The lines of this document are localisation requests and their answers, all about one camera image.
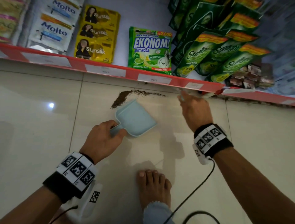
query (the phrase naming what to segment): green package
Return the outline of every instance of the green package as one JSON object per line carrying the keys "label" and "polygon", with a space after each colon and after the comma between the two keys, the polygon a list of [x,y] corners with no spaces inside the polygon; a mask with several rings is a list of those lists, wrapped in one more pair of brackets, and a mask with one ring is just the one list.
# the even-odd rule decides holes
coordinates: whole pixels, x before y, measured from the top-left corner
{"label": "green package", "polygon": [[223,5],[204,1],[192,1],[172,43],[178,45],[182,36],[185,34],[188,37],[196,25],[213,28],[215,20],[219,17],[223,8]]}
{"label": "green package", "polygon": [[194,43],[195,39],[203,32],[213,32],[218,35],[226,35],[228,30],[212,30],[205,28],[200,25],[196,25],[193,29],[190,30],[190,35],[186,37],[185,35],[182,36],[179,44],[172,52],[172,59],[171,62],[174,65],[178,65],[181,59],[184,57],[187,50],[191,47],[191,45]]}
{"label": "green package", "polygon": [[215,33],[203,32],[191,45],[179,65],[172,73],[174,76],[187,77],[188,74],[216,47],[228,38]]}
{"label": "green package", "polygon": [[215,72],[208,75],[205,78],[205,81],[222,82],[235,71],[270,53],[271,51],[269,49],[259,48],[253,44],[247,43],[243,45],[235,54],[233,54]]}
{"label": "green package", "polygon": [[173,14],[176,10],[179,0],[170,0],[168,4],[168,10],[171,14]]}
{"label": "green package", "polygon": [[128,67],[171,75],[172,33],[129,29]]}
{"label": "green package", "polygon": [[222,46],[211,51],[196,68],[200,75],[207,76],[214,72],[223,64],[231,55],[237,52],[245,43],[254,41],[259,37],[254,34],[247,34],[240,30],[230,30],[225,35],[229,38]]}
{"label": "green package", "polygon": [[263,15],[242,4],[234,3],[232,12],[221,22],[218,29],[236,29],[253,32],[260,24]]}
{"label": "green package", "polygon": [[191,0],[179,0],[179,3],[177,5],[177,8],[175,9],[175,12],[173,13],[173,16],[170,20],[169,26],[177,31],[179,29],[179,26],[182,22],[183,16],[190,4]]}

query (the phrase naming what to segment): black cable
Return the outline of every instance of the black cable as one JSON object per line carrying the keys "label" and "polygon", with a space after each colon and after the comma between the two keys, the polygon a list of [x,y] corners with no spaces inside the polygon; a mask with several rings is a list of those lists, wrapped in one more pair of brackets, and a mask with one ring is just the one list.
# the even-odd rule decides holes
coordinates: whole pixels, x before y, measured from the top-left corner
{"label": "black cable", "polygon": [[220,222],[217,220],[217,218],[215,218],[212,214],[210,214],[209,212],[206,212],[206,211],[195,211],[195,212],[192,212],[191,214],[189,214],[189,215],[186,217],[186,219],[183,221],[182,224],[186,224],[186,223],[189,221],[189,219],[190,219],[191,217],[193,217],[193,216],[195,216],[195,215],[198,215],[198,214],[208,215],[208,216],[212,217],[212,218],[215,220],[215,222],[216,222],[217,224],[220,224]]}
{"label": "black cable", "polygon": [[214,168],[215,168],[215,162],[213,159],[209,158],[209,160],[211,160],[213,162],[213,168],[211,170],[211,172],[209,173],[209,175],[205,178],[205,180],[196,188],[194,189],[193,192],[191,192],[191,194],[172,212],[172,214],[166,219],[166,221],[163,224],[166,224],[169,219],[171,219],[171,217],[177,212],[177,210],[196,192],[196,190],[198,190],[206,181],[207,179],[210,177],[211,173],[213,173]]}
{"label": "black cable", "polygon": [[78,206],[76,205],[76,206],[73,206],[73,207],[71,207],[71,208],[69,208],[69,209],[63,211],[62,213],[60,213],[59,216],[57,216],[57,217],[56,217],[54,220],[52,220],[52,222],[50,222],[49,224],[54,223],[59,217],[61,217],[63,214],[65,214],[65,213],[68,212],[69,210],[77,209],[77,208],[78,208]]}

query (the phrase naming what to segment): floor tile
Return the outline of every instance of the floor tile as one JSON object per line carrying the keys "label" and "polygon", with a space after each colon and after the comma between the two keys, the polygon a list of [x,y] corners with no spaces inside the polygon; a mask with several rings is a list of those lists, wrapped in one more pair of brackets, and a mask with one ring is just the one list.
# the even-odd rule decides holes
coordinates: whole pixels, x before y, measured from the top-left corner
{"label": "floor tile", "polygon": [[0,72],[0,218],[68,154],[81,81]]}
{"label": "floor tile", "polygon": [[72,79],[82,81],[83,72],[54,68],[50,66],[30,64],[20,61],[0,59],[0,71],[19,72],[32,75],[48,76],[61,79]]}
{"label": "floor tile", "polygon": [[226,104],[236,150],[295,202],[295,110],[234,101]]}
{"label": "floor tile", "polygon": [[[121,91],[129,87],[83,82],[71,151],[78,151],[91,128],[114,119],[113,102]],[[100,223],[141,223],[141,209],[135,184],[139,169],[158,169],[172,182],[172,209],[175,209],[209,174],[212,164],[201,165],[192,149],[193,133],[187,127],[174,93],[166,96],[130,95],[126,101],[138,102],[158,122],[158,125],[138,137],[124,138],[119,148],[97,167],[97,180],[103,190],[91,216]],[[208,99],[216,123],[230,134],[225,102]],[[176,213],[174,220],[181,223],[192,211],[205,210],[221,223],[243,223],[242,208],[230,192],[218,168]],[[208,223],[204,218],[198,223]]]}

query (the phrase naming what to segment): price label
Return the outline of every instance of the price label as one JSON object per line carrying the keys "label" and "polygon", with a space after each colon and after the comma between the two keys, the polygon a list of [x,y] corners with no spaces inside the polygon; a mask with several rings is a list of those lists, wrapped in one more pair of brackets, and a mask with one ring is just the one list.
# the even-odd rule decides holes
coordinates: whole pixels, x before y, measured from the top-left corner
{"label": "price label", "polygon": [[193,82],[189,82],[185,88],[187,89],[193,89],[193,90],[199,90],[202,88],[204,84],[200,84],[200,83],[193,83]]}
{"label": "price label", "polygon": [[85,64],[85,67],[87,72],[90,72],[90,73],[126,77],[125,69],[116,69],[116,68],[110,68],[110,67],[95,66],[90,64]]}
{"label": "price label", "polygon": [[243,93],[243,92],[255,92],[256,90],[252,89],[226,89],[223,90],[222,94],[233,94],[233,93]]}
{"label": "price label", "polygon": [[281,102],[281,104],[287,104],[287,105],[293,104],[293,103],[295,103],[295,100],[285,100],[285,101]]}
{"label": "price label", "polygon": [[138,81],[143,82],[153,82],[153,83],[162,83],[162,84],[170,84],[171,78],[156,76],[156,75],[145,75],[145,74],[138,74]]}
{"label": "price label", "polygon": [[40,55],[33,53],[22,52],[22,55],[31,63],[36,64],[50,64],[64,67],[72,67],[69,60],[65,57],[52,56],[52,55]]}
{"label": "price label", "polygon": [[4,54],[2,51],[0,51],[0,58],[8,58],[8,56]]}

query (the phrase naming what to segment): light blue pants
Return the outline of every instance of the light blue pants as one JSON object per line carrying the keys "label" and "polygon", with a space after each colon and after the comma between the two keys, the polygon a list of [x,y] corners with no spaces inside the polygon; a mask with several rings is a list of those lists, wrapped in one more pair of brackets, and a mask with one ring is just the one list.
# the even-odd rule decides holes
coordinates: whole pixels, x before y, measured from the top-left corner
{"label": "light blue pants", "polygon": [[[143,211],[143,224],[163,224],[172,214],[169,207],[162,202],[152,202]],[[174,224],[172,218],[167,224]]]}

